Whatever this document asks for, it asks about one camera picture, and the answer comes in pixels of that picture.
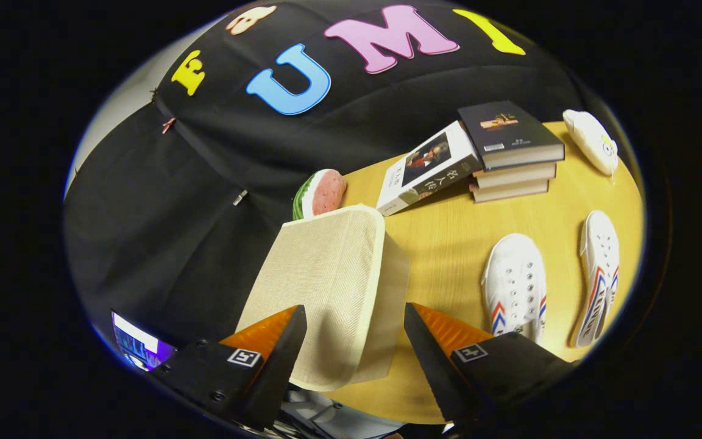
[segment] book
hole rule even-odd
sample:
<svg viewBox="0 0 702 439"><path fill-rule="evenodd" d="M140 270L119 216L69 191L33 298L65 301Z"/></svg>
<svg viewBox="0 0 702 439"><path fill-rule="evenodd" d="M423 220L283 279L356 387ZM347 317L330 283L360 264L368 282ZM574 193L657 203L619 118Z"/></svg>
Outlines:
<svg viewBox="0 0 702 439"><path fill-rule="evenodd" d="M386 170L376 209L392 215L481 167L473 142L455 121Z"/></svg>
<svg viewBox="0 0 702 439"><path fill-rule="evenodd" d="M479 189L524 181L551 180L557 177L557 163L535 163L491 171L479 170L473 173L473 177L476 177Z"/></svg>
<svg viewBox="0 0 702 439"><path fill-rule="evenodd" d="M484 170L565 159L563 142L513 102L488 102L457 111Z"/></svg>
<svg viewBox="0 0 702 439"><path fill-rule="evenodd" d="M470 191L476 203L490 202L502 198L521 197L523 195L544 194L548 192L549 179L524 181L521 183L505 184L504 186L480 189L476 183L470 184Z"/></svg>

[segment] wooden table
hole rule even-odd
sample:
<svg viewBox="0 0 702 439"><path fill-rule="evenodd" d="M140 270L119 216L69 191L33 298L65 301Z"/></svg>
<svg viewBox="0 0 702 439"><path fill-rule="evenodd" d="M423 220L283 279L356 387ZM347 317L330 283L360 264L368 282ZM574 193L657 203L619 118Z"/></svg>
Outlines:
<svg viewBox="0 0 702 439"><path fill-rule="evenodd" d="M624 303L635 277L644 237L644 209L625 165L612 178L597 171L571 140L565 123L544 123L565 142L565 161L549 192L480 204L464 183L447 187L417 205L386 217L386 231L411 258L406 300L489 331L482 308L481 273L491 248L511 233L531 237L546 267L548 308L543 347L565 361L587 355L591 347L571 348L569 335L585 295L579 235L587 214L601 209L611 218L621 252L619 288L610 320ZM394 157L349 173L342 205L375 207L385 170ZM388 376L323 392L340 403L405 423L444 423L405 330Z"/></svg>

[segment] woven storage box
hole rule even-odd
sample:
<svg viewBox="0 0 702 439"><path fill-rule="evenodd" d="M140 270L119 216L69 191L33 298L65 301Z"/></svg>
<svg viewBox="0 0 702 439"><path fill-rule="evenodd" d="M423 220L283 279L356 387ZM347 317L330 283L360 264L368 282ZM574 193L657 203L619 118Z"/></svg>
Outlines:
<svg viewBox="0 0 702 439"><path fill-rule="evenodd" d="M312 391L388 373L410 272L381 213L349 206L285 223L251 289L237 330L302 304L307 334L290 382Z"/></svg>

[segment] white sneaker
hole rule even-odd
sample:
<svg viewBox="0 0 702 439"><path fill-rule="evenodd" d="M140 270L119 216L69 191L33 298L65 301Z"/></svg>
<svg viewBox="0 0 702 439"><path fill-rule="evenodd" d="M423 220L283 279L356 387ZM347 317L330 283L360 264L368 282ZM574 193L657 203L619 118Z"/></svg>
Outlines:
<svg viewBox="0 0 702 439"><path fill-rule="evenodd" d="M573 345L589 346L599 338L619 284L619 239L607 214L593 210L581 231L579 255L587 295L576 321Z"/></svg>
<svg viewBox="0 0 702 439"><path fill-rule="evenodd" d="M510 234L498 241L481 284L493 336L516 331L541 342L546 325L546 271L532 239Z"/></svg>

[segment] watermelon plush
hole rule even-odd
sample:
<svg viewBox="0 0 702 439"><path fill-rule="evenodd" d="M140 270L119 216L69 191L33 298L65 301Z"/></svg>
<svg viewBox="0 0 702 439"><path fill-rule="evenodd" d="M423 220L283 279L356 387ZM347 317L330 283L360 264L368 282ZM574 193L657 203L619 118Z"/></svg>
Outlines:
<svg viewBox="0 0 702 439"><path fill-rule="evenodd" d="M336 170L320 170L311 175L294 197L292 217L312 218L340 206L348 183Z"/></svg>

